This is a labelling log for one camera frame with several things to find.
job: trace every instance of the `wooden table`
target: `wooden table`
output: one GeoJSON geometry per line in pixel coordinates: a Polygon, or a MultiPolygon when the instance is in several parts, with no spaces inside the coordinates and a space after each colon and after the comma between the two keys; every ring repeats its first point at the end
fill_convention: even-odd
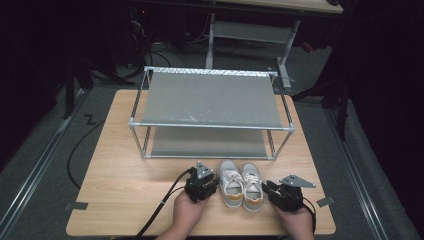
{"type": "MultiPolygon", "coordinates": [[[[196,159],[142,159],[128,127],[137,91],[119,90],[109,111],[77,202],[88,203],[85,210],[74,209],[66,231],[71,236],[134,236],[145,225],[175,179],[186,169],[196,166],[196,159]]],[[[275,96],[280,110],[281,96],[275,96]]],[[[293,101],[286,97],[296,131],[275,161],[253,160],[264,181],[278,180],[295,174],[316,184],[303,188],[303,194],[317,210],[316,234],[335,231],[328,206],[316,201],[325,197],[318,173],[303,134],[293,101]]],[[[220,159],[202,159],[216,169],[220,159]]],[[[235,160],[240,165],[245,160],[235,160]]],[[[184,186],[183,178],[178,186],[184,186]]],[[[171,195],[156,220],[146,231],[155,236],[170,226],[173,200],[171,195]]],[[[250,213],[228,209],[217,189],[210,199],[200,223],[191,235],[284,235],[285,230],[265,199],[262,209],[250,213]]]]}

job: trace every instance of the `white sneaker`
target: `white sneaker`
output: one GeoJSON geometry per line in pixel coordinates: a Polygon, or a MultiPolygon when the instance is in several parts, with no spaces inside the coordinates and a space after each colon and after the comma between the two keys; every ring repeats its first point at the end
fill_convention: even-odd
{"type": "Polygon", "coordinates": [[[243,202],[243,182],[236,164],[225,160],[218,166],[222,197],[229,208],[240,207],[243,202]]]}
{"type": "Polygon", "coordinates": [[[264,194],[262,191],[262,179],[255,165],[246,163],[240,167],[243,178],[243,207],[249,212],[261,209],[264,194]]]}

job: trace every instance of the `black cable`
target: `black cable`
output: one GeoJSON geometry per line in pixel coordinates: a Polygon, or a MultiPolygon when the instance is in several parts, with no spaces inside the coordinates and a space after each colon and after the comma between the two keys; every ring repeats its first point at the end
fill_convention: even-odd
{"type": "Polygon", "coordinates": [[[82,143],[82,141],[84,141],[84,139],[90,134],[92,133],[96,128],[98,128],[99,126],[103,125],[105,123],[105,121],[101,121],[100,123],[98,123],[96,126],[94,126],[90,131],[88,131],[79,141],[78,143],[74,146],[74,148],[72,149],[71,153],[69,154],[68,157],[68,162],[67,162],[67,172],[68,172],[68,176],[69,179],[71,179],[71,182],[75,185],[75,187],[77,187],[78,189],[81,189],[81,186],[75,181],[74,177],[72,176],[71,173],[71,159],[72,156],[75,153],[75,150],[77,150],[78,146],[82,143]]]}
{"type": "Polygon", "coordinates": [[[143,236],[144,232],[146,232],[146,230],[150,227],[150,225],[153,223],[153,221],[155,220],[156,216],[159,214],[160,210],[162,210],[162,207],[165,205],[166,201],[168,200],[168,198],[171,196],[172,193],[174,193],[175,191],[173,190],[175,185],[177,185],[177,183],[181,180],[182,177],[184,177],[184,175],[186,175],[187,173],[192,173],[194,170],[196,170],[194,167],[185,170],[183,173],[181,173],[181,175],[175,180],[174,184],[172,184],[171,188],[169,189],[168,193],[165,195],[165,197],[162,199],[162,201],[159,203],[159,206],[156,208],[155,212],[152,214],[152,216],[150,217],[149,221],[147,221],[146,225],[144,225],[144,227],[141,229],[141,231],[134,237],[134,239],[141,239],[141,236],[143,236]]]}
{"type": "Polygon", "coordinates": [[[157,52],[150,52],[150,56],[151,56],[152,54],[158,55],[159,57],[162,57],[163,59],[165,59],[165,61],[168,63],[168,66],[169,66],[169,67],[171,67],[171,63],[169,62],[169,60],[168,60],[165,56],[163,56],[162,54],[157,53],[157,52]]]}

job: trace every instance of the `hand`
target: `hand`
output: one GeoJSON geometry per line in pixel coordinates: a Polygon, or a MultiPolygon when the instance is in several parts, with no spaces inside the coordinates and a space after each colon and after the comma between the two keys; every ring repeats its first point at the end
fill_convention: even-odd
{"type": "Polygon", "coordinates": [[[309,211],[302,207],[295,212],[285,212],[272,204],[281,219],[283,227],[294,240],[315,239],[312,231],[312,216],[309,211]]]}
{"type": "Polygon", "coordinates": [[[172,225],[157,239],[185,239],[200,221],[209,198],[194,203],[184,190],[181,191],[174,200],[172,225]]]}

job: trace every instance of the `metal frame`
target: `metal frame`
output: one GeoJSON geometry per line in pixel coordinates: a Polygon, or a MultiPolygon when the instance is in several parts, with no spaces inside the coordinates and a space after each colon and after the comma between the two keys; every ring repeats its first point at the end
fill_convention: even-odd
{"type": "Polygon", "coordinates": [[[284,44],[284,51],[281,57],[277,57],[278,69],[283,81],[284,90],[291,90],[290,78],[286,69],[286,60],[296,37],[300,20],[294,20],[291,28],[268,27],[252,24],[238,24],[239,27],[232,27],[232,23],[216,22],[215,13],[211,14],[209,26],[209,46],[206,55],[206,69],[213,68],[213,44],[215,37],[235,38],[253,41],[265,41],[284,44]]]}
{"type": "Polygon", "coordinates": [[[200,128],[220,128],[220,129],[248,129],[248,130],[258,130],[258,131],[266,131],[266,134],[268,135],[268,143],[270,146],[269,152],[267,152],[267,156],[266,157],[256,157],[256,156],[224,156],[224,155],[219,155],[219,156],[199,156],[199,155],[154,155],[154,154],[149,154],[147,152],[147,148],[150,142],[150,135],[151,135],[151,131],[152,128],[156,127],[156,128],[160,128],[160,127],[168,127],[168,126],[172,126],[172,127],[191,127],[191,126],[181,126],[178,124],[175,125],[161,125],[161,124],[145,124],[139,121],[136,121],[135,117],[136,117],[136,112],[138,109],[138,105],[140,103],[140,97],[142,96],[143,93],[143,86],[145,85],[145,82],[151,82],[153,80],[153,75],[155,72],[162,72],[162,73],[184,73],[184,74],[202,74],[202,75],[214,75],[214,76],[222,76],[222,75],[231,75],[231,76],[266,76],[270,78],[270,81],[273,83],[274,80],[278,77],[276,72],[257,72],[257,71],[232,71],[232,70],[214,70],[214,69],[188,69],[188,68],[157,68],[157,67],[150,67],[147,66],[144,69],[143,75],[142,75],[142,79],[141,79],[141,84],[138,88],[138,93],[137,93],[137,97],[135,99],[135,103],[134,103],[134,107],[133,107],[133,111],[129,120],[129,127],[131,129],[131,132],[133,134],[133,137],[136,141],[137,147],[140,151],[140,155],[142,158],[230,158],[230,159],[264,159],[264,160],[276,160],[278,155],[281,153],[283,147],[285,146],[285,144],[287,143],[287,141],[289,140],[290,136],[293,134],[293,132],[295,131],[294,125],[293,125],[293,121],[291,119],[291,115],[287,106],[287,102],[284,98],[284,95],[281,94],[282,97],[282,102],[284,105],[284,110],[285,113],[287,115],[287,120],[289,125],[288,126],[282,126],[281,128],[257,128],[257,127],[246,127],[246,126],[241,126],[241,127],[237,127],[237,126],[223,126],[223,125],[196,125],[195,127],[200,127],[200,128]],[[140,137],[137,135],[136,132],[136,128],[137,127],[146,127],[146,134],[144,137],[144,140],[140,141],[140,137]],[[274,143],[274,139],[272,137],[272,131],[285,131],[287,132],[287,135],[284,137],[284,139],[281,142],[281,145],[276,146],[274,143]]]}

